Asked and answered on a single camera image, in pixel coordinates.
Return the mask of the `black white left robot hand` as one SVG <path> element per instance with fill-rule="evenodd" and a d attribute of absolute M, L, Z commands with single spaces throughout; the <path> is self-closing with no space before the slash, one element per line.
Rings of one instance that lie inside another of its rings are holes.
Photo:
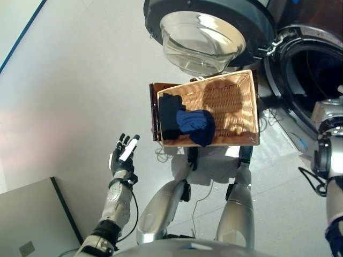
<path fill-rule="evenodd" d="M 139 135 L 130 138 L 129 135 L 122 133 L 109 157 L 109 169 L 113 175 L 119 171 L 134 172 L 133 156 L 140 139 Z"/>

